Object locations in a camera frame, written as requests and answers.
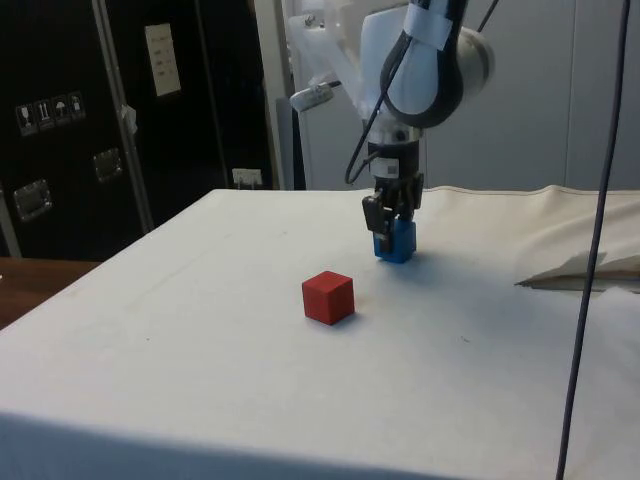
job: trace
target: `metal latch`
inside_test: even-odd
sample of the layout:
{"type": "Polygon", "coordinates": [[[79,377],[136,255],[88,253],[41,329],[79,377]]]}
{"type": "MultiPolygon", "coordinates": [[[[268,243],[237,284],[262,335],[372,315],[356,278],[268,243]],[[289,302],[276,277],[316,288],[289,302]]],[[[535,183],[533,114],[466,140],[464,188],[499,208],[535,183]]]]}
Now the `metal latch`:
{"type": "Polygon", "coordinates": [[[123,172],[120,151],[117,148],[112,148],[94,155],[93,166],[100,183],[107,183],[119,177],[123,172]]]}
{"type": "Polygon", "coordinates": [[[38,180],[13,192],[16,210],[22,222],[30,222],[53,208],[46,180],[38,180]]]}

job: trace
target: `black cabinet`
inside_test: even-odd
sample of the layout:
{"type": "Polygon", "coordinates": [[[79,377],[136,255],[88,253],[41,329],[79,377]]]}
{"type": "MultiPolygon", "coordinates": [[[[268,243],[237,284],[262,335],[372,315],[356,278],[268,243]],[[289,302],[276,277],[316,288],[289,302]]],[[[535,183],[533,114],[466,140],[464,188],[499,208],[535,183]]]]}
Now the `black cabinet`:
{"type": "Polygon", "coordinates": [[[22,254],[105,259],[142,230],[91,2],[2,2],[0,36],[0,183],[22,254]]]}
{"type": "Polygon", "coordinates": [[[136,146],[159,225],[227,185],[197,10],[193,0],[106,0],[106,7],[126,101],[137,111],[136,146]],[[147,29],[159,25],[170,31],[180,83],[168,94],[156,90],[147,41],[147,29]]]}

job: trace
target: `white sheet of paper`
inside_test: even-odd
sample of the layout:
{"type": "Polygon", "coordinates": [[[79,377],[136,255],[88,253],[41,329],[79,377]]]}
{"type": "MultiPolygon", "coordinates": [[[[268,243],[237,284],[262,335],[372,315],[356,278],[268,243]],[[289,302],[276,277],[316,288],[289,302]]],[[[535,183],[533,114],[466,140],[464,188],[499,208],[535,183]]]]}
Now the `white sheet of paper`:
{"type": "Polygon", "coordinates": [[[173,49],[171,25],[151,25],[145,27],[151,71],[156,86],[156,95],[162,97],[169,93],[179,92],[180,74],[173,49]]]}

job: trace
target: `red cube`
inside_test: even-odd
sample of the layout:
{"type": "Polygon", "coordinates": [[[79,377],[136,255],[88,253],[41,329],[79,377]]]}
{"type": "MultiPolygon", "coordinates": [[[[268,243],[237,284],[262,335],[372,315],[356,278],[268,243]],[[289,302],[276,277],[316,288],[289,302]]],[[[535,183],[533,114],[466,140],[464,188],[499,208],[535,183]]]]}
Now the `red cube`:
{"type": "Polygon", "coordinates": [[[353,280],[324,272],[302,284],[304,313],[307,317],[335,325],[355,312],[353,280]]]}

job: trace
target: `black cable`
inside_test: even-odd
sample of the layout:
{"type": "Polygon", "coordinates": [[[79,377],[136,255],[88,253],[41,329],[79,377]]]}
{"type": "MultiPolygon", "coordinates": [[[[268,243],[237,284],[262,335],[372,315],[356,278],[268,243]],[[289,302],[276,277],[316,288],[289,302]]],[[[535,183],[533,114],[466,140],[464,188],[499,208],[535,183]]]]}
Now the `black cable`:
{"type": "Polygon", "coordinates": [[[587,267],[587,278],[585,281],[584,292],[582,295],[582,304],[580,306],[580,316],[578,317],[578,330],[576,333],[576,342],[573,351],[573,362],[571,364],[571,376],[569,379],[569,388],[567,391],[567,401],[564,411],[564,422],[562,425],[562,439],[560,443],[560,458],[558,460],[558,471],[556,480],[564,479],[564,472],[567,465],[567,452],[569,450],[569,439],[571,434],[571,418],[573,415],[573,405],[576,396],[576,387],[578,384],[578,373],[580,371],[580,360],[582,358],[582,345],[584,342],[584,333],[587,326],[587,314],[589,312],[589,302],[591,300],[591,291],[593,289],[593,280],[596,272],[596,264],[598,260],[598,250],[600,249],[600,238],[602,236],[602,227],[604,223],[604,212],[607,203],[607,193],[609,191],[609,179],[611,177],[611,166],[613,165],[613,157],[615,155],[618,125],[620,123],[620,108],[622,104],[622,91],[624,85],[624,68],[625,55],[627,49],[627,30],[629,28],[629,10],[630,0],[625,0],[622,7],[622,21],[620,26],[620,38],[618,39],[618,64],[616,66],[616,85],[615,97],[613,105],[613,118],[611,121],[611,130],[609,132],[609,143],[607,146],[607,157],[602,171],[602,179],[600,182],[600,194],[598,196],[598,210],[596,213],[595,227],[593,239],[591,243],[591,252],[589,253],[589,264],[587,267]]]}
{"type": "Polygon", "coordinates": [[[393,82],[393,79],[396,77],[396,73],[398,73],[398,69],[400,68],[400,65],[402,64],[402,60],[404,60],[404,56],[407,53],[407,50],[409,50],[409,47],[411,46],[411,40],[412,38],[407,36],[406,40],[404,42],[404,45],[402,46],[402,49],[398,51],[398,55],[397,55],[397,59],[395,60],[395,63],[393,65],[393,68],[391,69],[391,72],[389,73],[389,79],[386,82],[384,88],[382,89],[382,91],[380,92],[380,97],[378,98],[378,101],[376,102],[375,107],[373,107],[373,112],[371,112],[371,116],[369,117],[369,121],[367,122],[367,125],[364,128],[364,131],[362,132],[362,135],[360,136],[360,140],[358,141],[358,145],[356,146],[355,151],[353,152],[353,155],[351,155],[351,160],[349,161],[349,165],[347,166],[347,171],[344,175],[344,181],[348,184],[348,185],[353,185],[355,183],[355,181],[358,179],[358,177],[360,176],[360,174],[362,173],[362,171],[364,170],[364,167],[366,167],[366,165],[361,165],[358,168],[358,171],[356,172],[356,175],[354,175],[354,177],[351,177],[351,172],[353,170],[353,166],[356,163],[356,160],[358,160],[358,155],[360,155],[360,150],[362,150],[362,146],[364,145],[364,142],[366,142],[367,140],[367,136],[369,135],[369,132],[371,131],[371,128],[373,127],[374,122],[376,121],[376,118],[378,118],[378,113],[380,111],[380,107],[382,106],[382,103],[384,102],[384,99],[387,96],[387,93],[389,92],[389,88],[391,87],[391,83],[393,82]]]}
{"type": "Polygon", "coordinates": [[[500,0],[493,0],[493,2],[491,2],[491,5],[489,6],[489,10],[487,10],[487,13],[484,14],[484,18],[482,19],[482,22],[480,22],[480,26],[478,27],[478,32],[482,32],[482,30],[484,30],[484,27],[486,27],[487,23],[491,19],[491,15],[493,15],[493,11],[496,9],[499,2],[500,0]]]}

